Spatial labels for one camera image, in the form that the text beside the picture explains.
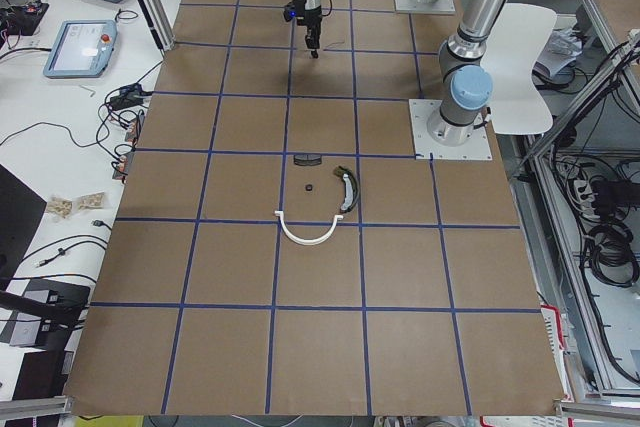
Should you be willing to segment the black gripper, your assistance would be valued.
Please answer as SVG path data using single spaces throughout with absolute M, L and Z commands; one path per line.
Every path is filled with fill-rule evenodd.
M 318 58 L 321 37 L 321 18 L 309 20 L 306 25 L 305 44 L 311 51 L 312 58 Z

